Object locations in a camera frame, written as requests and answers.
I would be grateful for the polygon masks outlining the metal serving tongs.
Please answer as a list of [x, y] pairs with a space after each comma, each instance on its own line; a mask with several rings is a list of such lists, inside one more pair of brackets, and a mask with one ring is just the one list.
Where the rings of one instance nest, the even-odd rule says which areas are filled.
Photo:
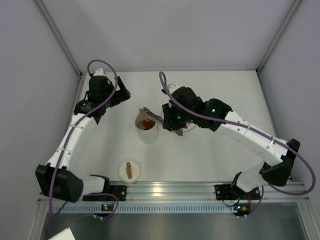
[[143, 120], [149, 119], [149, 120], [152, 120], [152, 121], [154, 121], [158, 124], [161, 124], [161, 125], [163, 125], [163, 123], [164, 123], [164, 119], [161, 116], [156, 115], [151, 110], [149, 110], [147, 107], [140, 108], [139, 115]]

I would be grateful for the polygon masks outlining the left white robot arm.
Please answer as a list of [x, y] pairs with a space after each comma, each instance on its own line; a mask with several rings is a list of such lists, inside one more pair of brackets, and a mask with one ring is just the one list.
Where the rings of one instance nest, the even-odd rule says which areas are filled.
[[90, 74], [88, 90], [75, 105], [61, 143], [47, 163], [38, 165], [35, 170], [44, 196], [75, 203], [88, 195], [110, 193], [108, 177], [91, 174], [79, 178], [72, 173], [71, 166], [80, 159], [91, 132], [98, 126], [106, 110], [130, 97], [131, 93], [119, 76], [112, 83], [102, 68]]

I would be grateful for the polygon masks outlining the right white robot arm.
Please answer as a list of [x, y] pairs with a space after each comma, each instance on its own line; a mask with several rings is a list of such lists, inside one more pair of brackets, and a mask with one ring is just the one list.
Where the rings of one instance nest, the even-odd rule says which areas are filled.
[[229, 105], [216, 98], [203, 101], [189, 87], [170, 84], [163, 93], [173, 97], [162, 105], [164, 129], [177, 131], [188, 124], [196, 125], [238, 142], [262, 159], [251, 169], [235, 175], [230, 187], [235, 194], [242, 195], [266, 184], [277, 187], [287, 184], [296, 158], [288, 148], [298, 151], [297, 140], [285, 141], [260, 129], [253, 131], [253, 125]]

